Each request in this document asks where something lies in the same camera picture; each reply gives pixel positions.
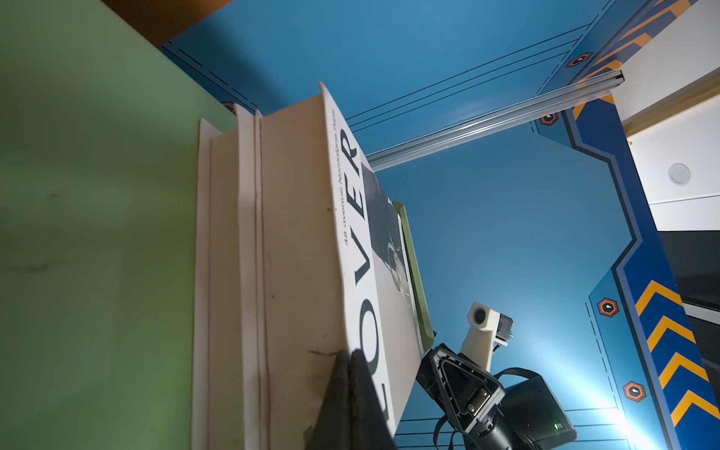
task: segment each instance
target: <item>white wall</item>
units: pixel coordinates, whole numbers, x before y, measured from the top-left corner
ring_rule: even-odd
[[[613,90],[620,120],[720,67],[720,0],[699,0],[620,69]]]
[[[629,140],[658,230],[720,230],[720,96]],[[675,163],[690,169],[684,186],[668,175]]]

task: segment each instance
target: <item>black line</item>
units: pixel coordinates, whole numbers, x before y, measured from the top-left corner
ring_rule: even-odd
[[[603,348],[605,348],[605,339],[603,339],[603,331],[600,329],[600,325],[599,325],[599,324],[598,324],[598,334],[600,335],[600,340],[603,342]],[[610,355],[608,354],[608,349],[606,349],[606,348],[605,348],[605,356],[608,357],[608,366],[610,367],[610,371],[609,371],[609,372],[612,372],[612,371],[613,371],[613,365],[612,365],[612,363],[610,362]],[[605,358],[601,358],[601,359],[603,360],[603,366],[604,366],[604,365],[605,365]],[[617,380],[615,380],[614,376],[613,376],[613,379],[612,379],[612,381],[611,381],[611,380],[610,380],[610,376],[608,375],[608,382],[610,382],[610,391],[611,391],[611,392],[615,392],[615,391],[620,392],[620,388],[618,387],[618,382],[617,382]],[[615,399],[615,395],[614,395],[614,394],[613,394],[613,400],[615,400],[615,406],[617,407],[618,401]]]
[[[559,35],[557,35],[557,36],[553,36],[553,37],[550,37],[550,38],[548,38],[548,39],[542,40],[542,41],[540,41],[540,42],[536,42],[536,43],[534,43],[533,45],[528,45],[527,47],[521,48],[520,50],[515,50],[515,51],[512,52],[512,53],[508,53],[507,55],[500,56],[499,58],[496,58],[496,59],[494,59],[494,60],[492,60],[492,61],[488,61],[488,62],[486,62],[486,63],[480,64],[479,66],[476,66],[476,67],[467,69],[465,72],[460,72],[460,73],[458,73],[457,75],[451,76],[450,78],[445,78],[444,80],[438,81],[437,83],[432,83],[430,86],[425,86],[424,88],[418,89],[418,90],[415,91],[415,92],[410,92],[409,94],[406,94],[406,95],[403,95],[403,96],[401,96],[401,97],[398,97],[398,98],[396,98],[395,100],[390,100],[389,102],[385,102],[385,103],[383,103],[383,104],[380,104],[380,105],[376,106],[375,108],[370,108],[370,109],[368,109],[368,110],[366,110],[366,111],[359,112],[358,114],[355,114],[354,116],[348,117],[346,120],[350,120],[350,119],[352,119],[352,118],[354,118],[354,117],[358,117],[358,116],[361,115],[361,114],[365,114],[366,112],[370,112],[370,111],[372,111],[373,109],[378,109],[378,108],[380,108],[380,107],[385,106],[386,104],[396,102],[397,100],[404,99],[404,98],[407,97],[407,96],[410,96],[410,95],[413,95],[413,94],[417,94],[417,93],[420,92],[420,91],[424,91],[425,89],[429,89],[429,88],[431,88],[431,87],[433,87],[433,86],[436,86],[436,85],[438,85],[438,84],[440,84],[440,83],[444,83],[445,81],[452,80],[453,78],[456,78],[456,77],[458,77],[458,76],[464,75],[464,74],[466,74],[466,73],[468,73],[468,72],[470,72],[470,71],[475,70],[476,68],[481,68],[481,67],[486,66],[486,65],[488,65],[488,64],[490,64],[490,63],[494,63],[495,61],[501,60],[501,59],[503,59],[503,58],[507,58],[508,56],[515,55],[516,53],[521,52],[521,51],[523,51],[523,50],[527,50],[527,49],[529,49],[529,48],[535,47],[536,45],[540,45],[540,44],[542,44],[542,43],[545,43],[545,42],[547,42],[547,41],[549,41],[549,40],[553,40],[553,39],[555,39],[555,38],[557,38],[557,37],[560,37],[560,36],[565,36],[566,34],[572,33],[572,32],[574,32],[574,31],[578,31],[580,28],[587,28],[587,27],[589,27],[591,24],[592,24],[592,22],[589,23],[589,24],[587,24],[587,25],[583,25],[583,26],[581,26],[581,27],[574,28],[573,30],[566,31],[566,32],[561,33],[561,34],[559,34]]]
[[[528,64],[527,66],[523,66],[523,67],[517,68],[517,69],[515,69],[514,71],[509,71],[509,72],[507,72],[507,73],[503,73],[502,75],[498,75],[498,76],[496,76],[496,77],[489,78],[489,79],[487,79],[487,80],[485,80],[485,81],[479,82],[478,84],[473,84],[472,86],[469,86],[469,87],[467,87],[467,88],[465,88],[465,89],[460,89],[458,92],[454,92],[454,93],[452,93],[452,94],[450,94],[450,95],[446,95],[446,96],[444,96],[444,97],[440,97],[439,99],[433,100],[432,102],[428,102],[428,103],[422,104],[422,105],[420,105],[419,107],[415,107],[415,108],[409,109],[409,110],[407,110],[407,111],[401,112],[401,113],[396,114],[396,115],[394,115],[394,116],[388,117],[387,119],[383,119],[383,120],[380,120],[380,121],[378,121],[378,122],[375,122],[375,123],[372,123],[372,124],[370,124],[370,125],[367,125],[366,127],[362,127],[362,128],[357,129],[357,130],[353,130],[353,132],[358,132],[358,131],[360,131],[360,130],[364,130],[364,129],[366,129],[366,128],[372,127],[372,126],[377,125],[377,124],[379,124],[379,123],[383,123],[383,122],[385,122],[385,121],[387,121],[387,120],[394,119],[394,118],[396,118],[396,117],[398,117],[398,116],[402,116],[403,114],[406,114],[406,113],[408,113],[408,112],[415,111],[416,109],[420,109],[420,108],[422,108],[422,107],[426,107],[426,106],[428,106],[429,104],[432,104],[432,103],[435,103],[435,102],[439,102],[439,101],[441,101],[442,99],[446,99],[446,98],[448,98],[448,97],[450,97],[450,96],[453,96],[453,95],[455,95],[455,94],[459,94],[460,92],[466,91],[466,90],[468,90],[468,89],[472,89],[472,88],[474,88],[474,87],[476,87],[476,86],[479,86],[479,85],[481,85],[481,84],[485,84],[485,83],[487,83],[488,81],[495,80],[495,79],[497,79],[497,78],[500,78],[501,76],[510,75],[510,74],[513,73],[513,72],[521,71],[521,70],[523,70],[524,68],[528,68],[528,67],[530,67],[530,66],[534,66],[534,65],[536,65],[536,64],[540,64],[540,63],[542,63],[542,62],[544,62],[544,61],[551,60],[552,58],[557,58],[558,56],[566,55],[566,54],[567,54],[567,52],[565,52],[565,53],[558,53],[557,55],[553,55],[553,56],[551,56],[550,58],[545,58],[545,59],[543,59],[543,60],[536,61],[536,62],[534,62],[534,63],[532,63],[532,64]]]
[[[566,413],[571,413],[573,411],[597,411],[597,410],[616,410],[618,409],[617,406],[608,406],[605,408],[580,408],[579,410],[564,410]]]
[[[212,75],[212,76],[214,76],[215,78],[217,78],[218,80],[222,81],[223,84],[225,84],[226,86],[229,86],[229,84],[225,83],[225,80],[223,80],[223,79],[220,78],[219,76],[215,75],[212,71],[207,71],[207,72],[208,72],[210,75]]]
[[[590,425],[573,425],[575,428],[580,426],[610,426],[610,425],[620,425],[619,423],[591,423]]]
[[[239,92],[237,89],[235,89],[235,88],[231,88],[231,89],[232,89],[233,91],[237,92],[238,94],[240,94],[240,92]],[[242,95],[242,94],[240,94],[240,96],[243,97],[245,100],[248,99],[248,97],[246,97],[246,96],[244,96],[244,95]]]
[[[442,417],[434,417],[429,419],[400,419],[400,422],[417,422],[418,420],[440,420]]]
[[[182,58],[180,58],[180,57],[179,57],[178,55],[176,55],[175,53],[172,53],[166,46],[162,45],[161,47],[162,47],[167,53],[170,53],[170,54],[171,54],[172,56],[174,56],[175,58],[178,58],[180,61],[183,61]],[[199,74],[202,75],[203,77],[205,77],[210,83],[212,83],[212,84],[216,85],[218,88],[222,89],[223,92],[225,92],[226,94],[230,95],[232,98],[234,98],[235,100],[237,100],[237,101],[238,101],[240,104],[242,104],[245,108],[251,109],[253,112],[255,112],[255,110],[252,109],[251,107],[249,107],[245,102],[243,102],[242,100],[240,100],[238,97],[232,95],[230,92],[226,91],[225,88],[223,88],[221,85],[215,83],[215,82],[212,80],[212,78],[210,78],[209,76],[205,75],[203,72],[197,70],[195,67],[189,65],[188,63],[185,63],[185,65],[188,66],[188,67],[190,67],[192,70],[196,71],[197,73],[199,73]]]
[[[628,229],[630,229],[630,236],[631,236],[630,243],[627,245],[627,247],[625,247],[625,249],[620,254],[620,256],[615,260],[615,262],[613,263],[613,266],[611,268],[611,271],[613,273],[613,280],[615,281],[615,285],[618,288],[618,294],[620,294],[620,301],[623,304],[623,306],[625,307],[625,311],[629,311],[630,305],[629,305],[627,297],[625,297],[625,291],[622,289],[622,283],[620,282],[620,275],[618,274],[618,267],[620,266],[620,264],[622,264],[622,262],[624,261],[625,257],[630,252],[630,250],[635,247],[636,243],[638,242],[638,238],[637,238],[637,234],[635,231],[635,227],[633,226],[633,222],[630,217],[630,212],[628,211],[628,205],[626,204],[626,198],[623,195],[623,191],[621,189],[620,180],[618,179],[618,174],[616,173],[615,167],[613,166],[612,161],[609,157],[603,156],[599,153],[595,153],[587,148],[582,147],[581,145],[579,145],[577,143],[577,141],[575,140],[575,135],[574,135],[573,129],[570,126],[570,120],[567,118],[566,112],[562,111],[561,114],[562,114],[563,121],[565,123],[565,127],[567,128],[567,131],[568,131],[567,135],[570,138],[570,146],[581,153],[592,156],[595,159],[605,161],[608,164],[608,167],[610,168],[610,173],[613,177],[613,183],[615,184],[616,193],[618,195],[618,198],[620,199],[620,205],[623,208],[623,213],[625,214],[625,221],[628,226]],[[627,202],[630,203],[629,194],[628,194]],[[649,386],[650,397],[652,397],[652,402],[655,406],[655,410],[657,411],[658,415],[660,417],[662,417],[662,408],[660,407],[660,399],[658,398],[657,392],[655,390],[655,385],[654,385],[654,382],[652,381],[653,378],[650,377],[650,370],[648,368],[648,361],[646,358],[646,356],[648,358],[652,358],[652,355],[648,356],[643,353],[641,345],[644,344],[645,342],[644,342],[644,340],[641,341],[640,337],[638,336],[637,330],[635,329],[635,326],[632,323],[632,318],[630,317],[629,312],[625,314],[625,319],[628,322],[628,327],[630,328],[630,334],[632,334],[633,341],[635,343],[635,349],[637,350],[637,352],[640,356],[640,358],[639,358],[640,364],[642,365],[642,370],[645,374],[645,379],[650,384],[650,386]],[[608,364],[610,365],[610,370],[612,371],[613,367],[612,367],[612,364],[610,363],[610,359],[608,359]],[[670,431],[668,430],[666,419],[667,419],[666,417],[662,417],[662,420],[660,421],[660,426],[662,427],[662,434],[665,437],[665,444],[667,445],[667,447],[669,449],[671,449],[672,448],[672,440],[670,438]]]
[[[202,67],[202,64],[200,64],[200,62],[199,62],[197,59],[195,59],[195,58],[193,58],[192,56],[190,56],[190,55],[188,55],[187,53],[185,53],[185,50],[179,48],[178,51],[179,51],[180,53],[182,53],[183,55],[187,56],[188,58],[192,59],[198,66]]]
[[[439,434],[450,434],[454,433],[454,431],[441,431]],[[396,436],[412,436],[415,434],[433,434],[433,431],[428,431],[427,433],[395,433]]]
[[[401,105],[398,106],[398,107],[395,107],[395,108],[392,108],[392,109],[388,109],[388,110],[385,111],[385,112],[381,112],[380,114],[376,114],[376,115],[374,115],[374,116],[372,116],[372,117],[368,117],[367,119],[361,120],[360,122],[355,122],[355,123],[353,123],[352,125],[349,125],[349,127],[355,127],[355,126],[357,126],[357,125],[360,125],[362,122],[367,122],[368,120],[373,120],[375,117],[380,117],[380,116],[382,116],[382,115],[384,115],[384,114],[387,114],[388,112],[392,112],[392,111],[395,111],[396,109],[404,108],[404,107],[406,107],[406,106],[409,105],[409,104],[413,104],[413,103],[415,103],[415,102],[419,102],[420,100],[427,99],[428,97],[432,97],[432,96],[435,95],[435,94],[440,94],[442,91],[447,91],[448,89],[452,89],[452,88],[454,88],[454,87],[460,86],[461,84],[465,84],[465,83],[467,83],[468,81],[474,80],[474,79],[479,78],[479,77],[481,77],[481,76],[485,76],[485,75],[487,75],[487,74],[489,74],[489,73],[492,73],[492,72],[495,72],[495,71],[499,71],[501,68],[506,68],[506,67],[508,67],[508,66],[511,66],[511,65],[513,65],[513,64],[517,64],[517,63],[519,63],[519,62],[521,62],[521,61],[524,61],[524,60],[526,60],[526,59],[532,58],[532,57],[534,57],[534,56],[541,55],[541,54],[543,54],[543,53],[545,53],[545,52],[549,52],[550,50],[555,50],[556,48],[563,47],[563,46],[565,46],[565,45],[570,44],[571,42],[573,42],[573,41],[568,41],[568,42],[562,43],[562,44],[560,44],[560,45],[556,45],[556,46],[553,47],[553,48],[548,48],[547,50],[543,50],[543,51],[541,51],[541,52],[539,52],[539,53],[535,53],[534,55],[526,56],[526,57],[523,58],[523,59],[518,59],[517,61],[513,61],[512,63],[507,63],[507,64],[505,64],[504,66],[500,66],[500,67],[494,68],[494,69],[492,69],[491,71],[487,71],[487,72],[481,73],[480,75],[473,76],[472,78],[468,78],[468,79],[465,80],[465,81],[460,81],[459,83],[455,83],[455,84],[453,84],[452,86],[448,86],[448,87],[446,87],[446,88],[440,89],[439,91],[435,91],[435,92],[433,92],[432,94],[428,94],[428,95],[426,95],[426,96],[424,96],[424,97],[420,97],[419,99],[412,100],[411,102],[408,102],[408,103],[405,103],[405,104],[401,104]]]

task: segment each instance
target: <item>round button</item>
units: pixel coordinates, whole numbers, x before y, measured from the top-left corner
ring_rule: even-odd
[[[678,186],[684,186],[690,182],[690,169],[685,164],[673,164],[667,171],[670,180]]]

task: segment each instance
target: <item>hexagonal sticker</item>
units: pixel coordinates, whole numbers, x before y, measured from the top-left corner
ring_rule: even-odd
[[[540,123],[543,125],[552,125],[558,120],[557,113],[548,114],[547,116],[540,117]]]
[[[584,62],[587,61],[588,58],[589,58],[590,56],[592,56],[592,55],[593,55],[592,52],[583,53],[582,55],[578,56],[578,57],[575,58],[574,60],[570,61],[570,62],[567,64],[567,67],[575,67],[575,66],[577,66],[578,64],[584,63]]]
[[[625,397],[628,397],[634,402],[639,402],[645,397],[647,397],[647,394],[645,393],[645,387],[642,384],[636,382],[630,382],[626,384],[623,388],[623,391],[625,391]]]
[[[618,312],[620,312],[618,303],[615,300],[610,300],[608,298],[603,299],[602,302],[598,303],[598,309],[600,310],[600,314],[607,318],[613,318]]]

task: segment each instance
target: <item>blue ceiling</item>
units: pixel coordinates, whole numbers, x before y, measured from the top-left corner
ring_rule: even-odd
[[[163,52],[265,115],[322,81],[370,154],[567,85],[649,3],[237,0]]]

